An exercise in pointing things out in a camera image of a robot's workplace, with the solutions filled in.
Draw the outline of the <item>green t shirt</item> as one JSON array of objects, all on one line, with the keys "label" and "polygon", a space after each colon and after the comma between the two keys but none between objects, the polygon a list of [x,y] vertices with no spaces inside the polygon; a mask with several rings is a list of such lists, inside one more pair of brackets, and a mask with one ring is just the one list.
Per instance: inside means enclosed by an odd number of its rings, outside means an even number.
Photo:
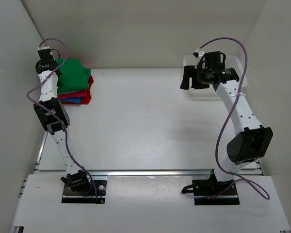
[{"label": "green t shirt", "polygon": [[60,67],[57,94],[79,92],[89,88],[91,70],[84,67],[79,59],[67,59]]}]

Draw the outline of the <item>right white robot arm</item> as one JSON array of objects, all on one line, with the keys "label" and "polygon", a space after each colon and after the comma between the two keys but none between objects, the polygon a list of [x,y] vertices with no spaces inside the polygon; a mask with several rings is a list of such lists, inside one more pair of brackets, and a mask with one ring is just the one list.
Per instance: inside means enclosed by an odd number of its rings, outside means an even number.
[{"label": "right white robot arm", "polygon": [[245,70],[231,66],[220,52],[198,51],[183,58],[182,90],[212,88],[228,111],[225,123],[232,122],[235,136],[226,146],[226,157],[217,162],[208,190],[220,194],[225,183],[233,180],[241,169],[263,157],[273,137],[253,113],[242,91]]}]

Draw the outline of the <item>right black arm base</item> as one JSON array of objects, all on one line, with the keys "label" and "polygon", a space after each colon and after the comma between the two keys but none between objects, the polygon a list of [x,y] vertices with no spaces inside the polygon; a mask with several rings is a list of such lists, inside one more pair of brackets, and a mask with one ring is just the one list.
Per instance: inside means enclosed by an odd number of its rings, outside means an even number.
[{"label": "right black arm base", "polygon": [[192,193],[195,206],[240,205],[234,180],[219,182],[214,174],[207,179],[192,180],[181,194]]}]

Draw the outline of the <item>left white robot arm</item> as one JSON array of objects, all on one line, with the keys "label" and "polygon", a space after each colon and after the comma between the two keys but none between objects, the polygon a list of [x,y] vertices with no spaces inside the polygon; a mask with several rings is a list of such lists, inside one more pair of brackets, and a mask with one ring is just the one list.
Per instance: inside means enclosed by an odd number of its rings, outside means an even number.
[{"label": "left white robot arm", "polygon": [[70,119],[57,95],[57,82],[61,72],[50,47],[39,48],[38,55],[40,60],[35,69],[40,81],[40,98],[34,104],[34,110],[44,130],[55,141],[64,162],[66,176],[61,178],[62,182],[72,191],[87,193],[92,187],[92,181],[84,168],[72,158],[67,147]]}]

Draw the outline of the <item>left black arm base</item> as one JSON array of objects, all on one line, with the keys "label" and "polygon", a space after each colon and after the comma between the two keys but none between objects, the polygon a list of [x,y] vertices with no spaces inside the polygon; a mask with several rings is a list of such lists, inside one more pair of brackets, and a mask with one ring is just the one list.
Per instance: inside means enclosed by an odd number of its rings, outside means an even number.
[{"label": "left black arm base", "polygon": [[79,173],[68,178],[61,177],[64,183],[62,203],[83,203],[83,204],[104,204],[107,191],[107,179],[85,180],[85,173],[79,170]]}]

